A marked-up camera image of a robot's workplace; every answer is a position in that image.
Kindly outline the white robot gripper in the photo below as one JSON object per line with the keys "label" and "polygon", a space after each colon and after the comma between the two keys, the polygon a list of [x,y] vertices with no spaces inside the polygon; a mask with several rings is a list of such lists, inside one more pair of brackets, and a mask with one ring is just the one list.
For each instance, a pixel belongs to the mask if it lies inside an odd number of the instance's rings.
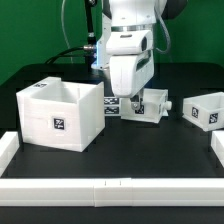
{"label": "white robot gripper", "polygon": [[154,75],[152,48],[151,30],[112,32],[106,44],[112,91],[116,97],[131,98],[133,110],[143,106],[136,94]]}

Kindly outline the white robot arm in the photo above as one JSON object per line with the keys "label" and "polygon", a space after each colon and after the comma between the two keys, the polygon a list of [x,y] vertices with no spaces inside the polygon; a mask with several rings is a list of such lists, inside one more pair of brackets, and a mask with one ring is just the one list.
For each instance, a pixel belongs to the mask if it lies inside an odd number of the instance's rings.
{"label": "white robot arm", "polygon": [[93,70],[106,73],[113,94],[138,110],[154,75],[154,25],[177,17],[188,0],[102,0],[102,36]]}

